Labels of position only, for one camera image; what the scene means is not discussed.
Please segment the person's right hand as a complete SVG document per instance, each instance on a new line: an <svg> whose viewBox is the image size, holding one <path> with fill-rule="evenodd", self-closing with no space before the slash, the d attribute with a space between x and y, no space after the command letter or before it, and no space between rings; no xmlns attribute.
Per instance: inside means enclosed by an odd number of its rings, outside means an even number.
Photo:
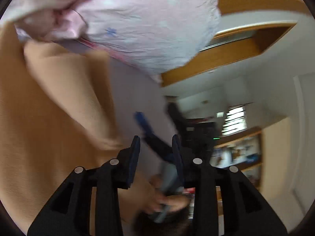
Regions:
<svg viewBox="0 0 315 236"><path fill-rule="evenodd" d="M153 196L144 205L143 212L153 214L161 212L163 205L169 206L168 213L175 213L186 208L190 204L190 199L184 195L170 195L165 196L159 188L162 184L160 175L154 175L149 181L150 185L155 189Z"/></svg>

